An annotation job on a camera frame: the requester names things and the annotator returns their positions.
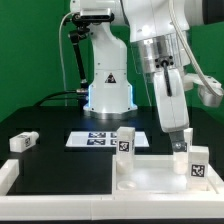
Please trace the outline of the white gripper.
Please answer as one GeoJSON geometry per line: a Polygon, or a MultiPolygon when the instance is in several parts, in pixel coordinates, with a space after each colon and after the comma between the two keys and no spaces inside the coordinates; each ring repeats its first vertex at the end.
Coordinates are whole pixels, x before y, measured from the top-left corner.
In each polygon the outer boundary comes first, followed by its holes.
{"type": "Polygon", "coordinates": [[[189,127],[189,117],[185,91],[198,85],[198,97],[205,106],[218,107],[223,99],[221,84],[211,76],[205,76],[214,94],[202,82],[198,74],[188,73],[184,77],[177,68],[165,66],[153,74],[153,85],[160,125],[165,133],[170,133],[174,152],[185,152],[186,144],[182,130],[189,127]]]}

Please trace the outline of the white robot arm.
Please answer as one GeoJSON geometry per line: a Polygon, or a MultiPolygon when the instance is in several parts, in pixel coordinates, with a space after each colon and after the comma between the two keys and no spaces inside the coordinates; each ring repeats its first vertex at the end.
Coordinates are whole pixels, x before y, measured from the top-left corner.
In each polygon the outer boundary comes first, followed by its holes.
{"type": "Polygon", "coordinates": [[[203,74],[186,39],[188,12],[201,6],[197,0],[71,0],[72,22],[79,36],[91,38],[94,53],[94,81],[84,112],[108,119],[137,110],[126,78],[126,45],[110,30],[126,25],[136,70],[151,76],[161,128],[172,149],[183,152],[189,127],[186,81],[198,83],[199,96],[209,106],[223,97],[221,86],[203,74]]]}

